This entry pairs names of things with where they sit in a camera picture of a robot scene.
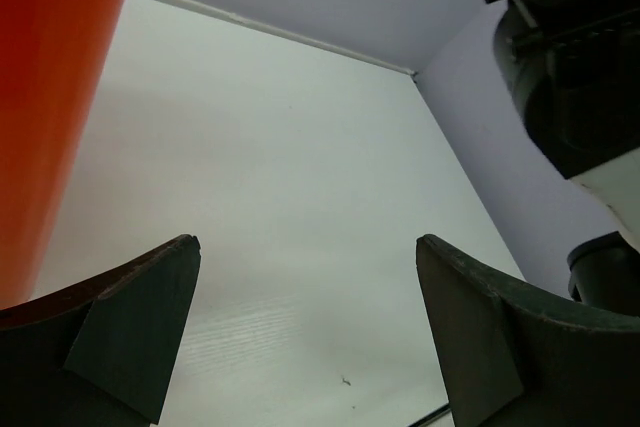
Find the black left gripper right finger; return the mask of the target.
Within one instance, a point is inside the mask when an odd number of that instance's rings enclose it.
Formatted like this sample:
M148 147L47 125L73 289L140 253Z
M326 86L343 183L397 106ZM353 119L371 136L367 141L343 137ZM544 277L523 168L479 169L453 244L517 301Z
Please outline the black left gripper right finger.
M635 426L639 254L610 233L569 255L561 297L434 235L416 267L458 426Z

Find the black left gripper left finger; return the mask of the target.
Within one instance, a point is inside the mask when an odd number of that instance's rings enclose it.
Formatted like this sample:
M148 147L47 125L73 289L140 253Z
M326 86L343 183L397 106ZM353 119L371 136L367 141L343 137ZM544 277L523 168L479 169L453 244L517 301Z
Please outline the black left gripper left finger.
M2 310L2 425L158 424L200 265L198 239L183 234Z

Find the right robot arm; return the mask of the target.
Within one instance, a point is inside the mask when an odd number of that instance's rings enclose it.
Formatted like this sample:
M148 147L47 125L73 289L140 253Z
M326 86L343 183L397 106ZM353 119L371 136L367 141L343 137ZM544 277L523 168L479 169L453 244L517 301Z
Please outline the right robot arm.
M580 303L639 312L639 0L504 2L493 52L524 129L615 232L568 257Z

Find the orange plastic bin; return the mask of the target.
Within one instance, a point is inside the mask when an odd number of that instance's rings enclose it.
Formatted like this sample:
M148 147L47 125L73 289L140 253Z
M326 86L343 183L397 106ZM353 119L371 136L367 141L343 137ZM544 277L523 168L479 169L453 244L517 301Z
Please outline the orange plastic bin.
M34 288L124 0L1 0L1 305Z

